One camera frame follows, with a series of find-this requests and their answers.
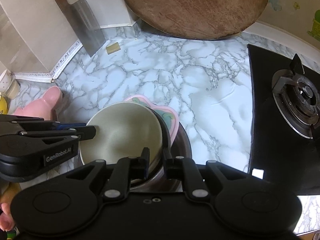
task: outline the cutting board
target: cutting board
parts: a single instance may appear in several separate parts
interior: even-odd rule
[[[215,40],[253,24],[268,0],[124,0],[151,26],[173,36]]]

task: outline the countertop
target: countertop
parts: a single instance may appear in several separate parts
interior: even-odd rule
[[[135,40],[119,40],[108,55],[107,43],[90,58],[82,48],[55,80],[64,93],[57,110],[61,122],[87,122],[105,106],[141,94],[177,111],[196,163],[218,160],[247,172],[251,148],[252,85],[247,44],[293,58],[295,52],[260,36],[241,33],[219,41],[169,37],[146,28]],[[303,64],[319,66],[300,55]],[[39,98],[54,84],[20,81],[9,113]],[[73,160],[32,184],[73,169]],[[295,233],[320,228],[320,196],[300,197],[303,213]]]

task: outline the silver rivet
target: silver rivet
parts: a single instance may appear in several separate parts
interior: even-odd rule
[[[151,204],[152,201],[151,201],[150,199],[144,199],[144,200],[143,200],[143,203],[145,203],[145,204]]]
[[[196,189],[192,192],[194,197],[206,197],[209,193],[204,189]]]
[[[109,189],[104,193],[104,195],[108,198],[116,198],[119,197],[121,193],[116,189]]]
[[[153,202],[160,202],[160,201],[161,201],[161,199],[160,199],[160,198],[155,197],[155,198],[153,198],[153,199],[152,199],[152,201],[153,201]]]

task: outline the white label on stove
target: white label on stove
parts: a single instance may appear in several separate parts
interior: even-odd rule
[[[263,179],[263,173],[264,173],[264,170],[253,169],[251,174],[252,176],[255,176],[259,179]]]

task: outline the backsplash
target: backsplash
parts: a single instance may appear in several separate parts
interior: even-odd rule
[[[320,0],[269,0],[258,22],[320,50]]]

